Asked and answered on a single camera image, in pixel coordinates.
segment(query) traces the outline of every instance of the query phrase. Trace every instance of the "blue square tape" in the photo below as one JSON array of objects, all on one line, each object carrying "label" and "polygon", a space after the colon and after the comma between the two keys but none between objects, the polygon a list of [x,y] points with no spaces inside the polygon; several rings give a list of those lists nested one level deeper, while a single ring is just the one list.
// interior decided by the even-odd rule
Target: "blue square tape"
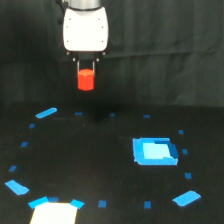
[{"label": "blue square tape", "polygon": [[150,209],[151,208],[151,202],[150,201],[145,201],[144,208],[145,209]]},{"label": "blue square tape", "polygon": [[106,201],[99,201],[99,204],[98,204],[98,207],[99,208],[106,208],[107,207],[107,202]]}]

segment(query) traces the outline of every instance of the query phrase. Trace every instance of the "black background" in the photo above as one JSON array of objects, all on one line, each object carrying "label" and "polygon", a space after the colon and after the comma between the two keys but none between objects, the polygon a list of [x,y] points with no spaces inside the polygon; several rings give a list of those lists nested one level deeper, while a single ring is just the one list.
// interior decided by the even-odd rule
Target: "black background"
[{"label": "black background", "polygon": [[54,0],[2,0],[0,101],[224,105],[222,0],[102,0],[110,53],[77,90]]}]

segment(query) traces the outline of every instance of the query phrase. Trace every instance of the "blue paper square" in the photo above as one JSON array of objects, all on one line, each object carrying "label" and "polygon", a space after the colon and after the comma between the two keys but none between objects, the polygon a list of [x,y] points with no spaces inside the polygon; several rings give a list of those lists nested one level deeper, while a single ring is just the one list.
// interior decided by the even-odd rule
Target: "blue paper square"
[{"label": "blue paper square", "polygon": [[201,195],[199,195],[198,193],[194,191],[188,191],[185,194],[182,194],[177,198],[174,198],[173,201],[176,202],[179,206],[183,207],[199,198],[201,198]]},{"label": "blue paper square", "polygon": [[106,208],[107,207],[107,202],[106,201],[99,201],[99,205],[98,205],[99,208]]},{"label": "blue paper square", "polygon": [[145,201],[144,208],[145,209],[150,209],[151,208],[151,202],[150,201]]},{"label": "blue paper square", "polygon": [[184,135],[184,131],[183,130],[179,130],[179,134],[180,135]]},{"label": "blue paper square", "polygon": [[73,200],[71,202],[71,205],[73,205],[74,207],[77,207],[78,209],[82,208],[82,206],[84,205],[84,202],[81,201],[77,201],[77,200]]},{"label": "blue paper square", "polygon": [[57,197],[52,197],[52,198],[48,198],[49,202],[58,202],[58,198]]},{"label": "blue paper square", "polygon": [[35,127],[35,124],[30,124],[30,128],[34,128]]},{"label": "blue paper square", "polygon": [[183,152],[184,155],[187,155],[188,154],[187,149],[182,149],[182,152]]},{"label": "blue paper square", "polygon": [[185,178],[186,179],[191,179],[191,173],[185,173]]},{"label": "blue paper square", "polygon": [[21,147],[27,147],[27,145],[28,145],[28,142],[23,142]]},{"label": "blue paper square", "polygon": [[9,171],[10,171],[10,172],[13,172],[13,171],[16,170],[16,168],[17,168],[17,166],[11,166],[11,168],[9,169]]},{"label": "blue paper square", "polygon": [[5,183],[5,185],[10,188],[14,193],[16,193],[17,195],[22,195],[22,194],[26,194],[29,189],[18,184],[16,181],[14,180],[10,180],[8,182]]}]

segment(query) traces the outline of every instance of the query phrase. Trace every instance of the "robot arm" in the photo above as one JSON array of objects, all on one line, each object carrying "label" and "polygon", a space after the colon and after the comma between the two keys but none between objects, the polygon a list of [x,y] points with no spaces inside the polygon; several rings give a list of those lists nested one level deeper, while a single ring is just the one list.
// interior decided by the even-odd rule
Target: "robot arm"
[{"label": "robot arm", "polygon": [[[60,1],[56,0],[56,3],[63,8]],[[99,53],[105,55],[108,45],[109,27],[106,10],[101,6],[101,0],[62,1],[68,3],[67,9],[62,9],[63,41],[67,54],[72,55],[72,60],[77,63],[78,88],[92,90],[96,67],[100,63]],[[92,69],[79,70],[81,60],[86,57],[92,60]],[[83,87],[86,86],[85,80],[91,83],[89,87]]]}]

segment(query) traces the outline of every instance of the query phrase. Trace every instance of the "blue tape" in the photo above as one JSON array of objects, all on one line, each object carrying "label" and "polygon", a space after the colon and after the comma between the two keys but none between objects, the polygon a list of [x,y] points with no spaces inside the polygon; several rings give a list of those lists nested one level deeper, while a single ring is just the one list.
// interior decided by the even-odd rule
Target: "blue tape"
[{"label": "blue tape", "polygon": [[185,178],[186,179],[191,179],[191,173],[185,173]]},{"label": "blue tape", "polygon": [[184,155],[187,155],[188,154],[187,149],[182,149],[182,152],[183,152]]},{"label": "blue tape", "polygon": [[155,141],[167,141],[167,138],[142,138],[133,139],[133,154],[134,161],[139,165],[177,165],[178,159],[176,158],[166,158],[163,159],[145,159],[143,143],[154,143]]},{"label": "blue tape", "polygon": [[150,209],[151,208],[151,202],[150,201],[145,201],[144,208],[145,209]]},{"label": "blue tape", "polygon": [[184,131],[183,130],[179,130],[179,134],[180,135],[184,135]]},{"label": "blue tape", "polygon": [[58,198],[56,197],[52,197],[52,198],[48,198],[49,202],[58,202]]},{"label": "blue tape", "polygon": [[17,166],[11,166],[11,168],[9,169],[10,172],[14,172],[16,170]]},{"label": "blue tape", "polygon": [[21,147],[27,147],[27,145],[28,145],[28,142],[23,142]]},{"label": "blue tape", "polygon": [[82,115],[82,112],[76,112],[75,115],[81,116]]},{"label": "blue tape", "polygon": [[38,205],[42,205],[46,202],[49,202],[48,198],[47,197],[43,197],[43,198],[39,198],[35,201],[31,201],[28,203],[28,205],[30,206],[30,208],[34,209],[36,208]]},{"label": "blue tape", "polygon": [[150,118],[150,115],[143,115],[143,118]]},{"label": "blue tape", "polygon": [[98,207],[99,208],[106,208],[107,207],[107,202],[100,200],[99,204],[98,204]]},{"label": "blue tape", "polygon": [[35,127],[35,124],[30,124],[30,128],[34,128]]},{"label": "blue tape", "polygon": [[77,201],[77,200],[73,200],[71,202],[71,205],[73,205],[74,207],[77,207],[78,209],[82,208],[82,206],[84,205],[84,202],[81,201]]},{"label": "blue tape", "polygon": [[188,191],[187,193],[174,198],[173,201],[176,202],[179,206],[183,207],[192,203],[193,201],[196,201],[199,198],[201,198],[201,195],[197,194],[194,191]]},{"label": "blue tape", "polygon": [[57,112],[57,108],[50,108],[36,115],[37,118],[41,119]]},{"label": "blue tape", "polygon": [[5,185],[7,187],[9,187],[14,193],[16,193],[17,195],[22,195],[22,194],[26,194],[29,189],[18,184],[16,181],[14,180],[10,180],[9,182],[6,182]]}]

